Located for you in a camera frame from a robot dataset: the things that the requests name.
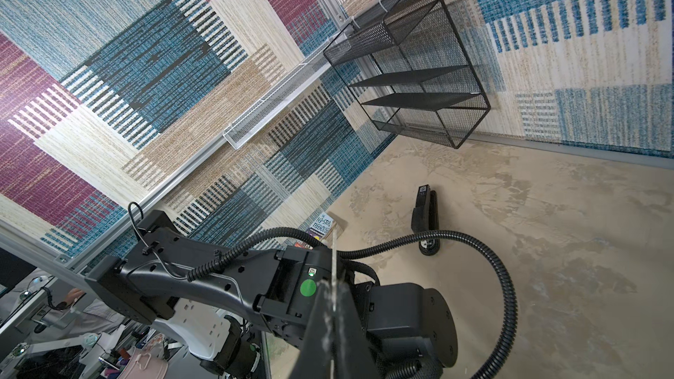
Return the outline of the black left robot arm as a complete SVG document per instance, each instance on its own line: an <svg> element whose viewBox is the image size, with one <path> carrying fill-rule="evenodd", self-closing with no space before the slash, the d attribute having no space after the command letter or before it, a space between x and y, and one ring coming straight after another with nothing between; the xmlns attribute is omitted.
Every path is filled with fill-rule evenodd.
<svg viewBox="0 0 674 379"><path fill-rule="evenodd" d="M451 240L479 252L494 269L504 300L500 336L479 378L493 378L516 339L518 302L501 259L459 231L414 233L365 249L327 247L306 231L275 227L232 247L184 237L168 216L127 208L135 246L108 255L88 275L91 290L116 312L145 325L162 322L186 344L199 342L202 317L183 303L229 313L226 338L200 357L214 375L250 378L256 354L248 332L268 333L298 349L294 378L438 378L456 364L458 340L439 291L415 283L384 285L365 259L426 240Z"/></svg>

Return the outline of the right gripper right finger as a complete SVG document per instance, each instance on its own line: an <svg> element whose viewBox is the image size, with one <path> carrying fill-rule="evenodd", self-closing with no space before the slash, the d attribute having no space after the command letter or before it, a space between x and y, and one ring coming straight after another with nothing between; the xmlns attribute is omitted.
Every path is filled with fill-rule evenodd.
<svg viewBox="0 0 674 379"><path fill-rule="evenodd" d="M335 378L379 378L349 286L335 287Z"/></svg>

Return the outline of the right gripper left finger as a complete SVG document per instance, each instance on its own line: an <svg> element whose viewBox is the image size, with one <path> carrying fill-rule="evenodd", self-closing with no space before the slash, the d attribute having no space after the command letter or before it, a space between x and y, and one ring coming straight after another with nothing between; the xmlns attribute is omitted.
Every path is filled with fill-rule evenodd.
<svg viewBox="0 0 674 379"><path fill-rule="evenodd" d="M330 378L333 359L333 298L326 281L318 284L303 345L290 378Z"/></svg>

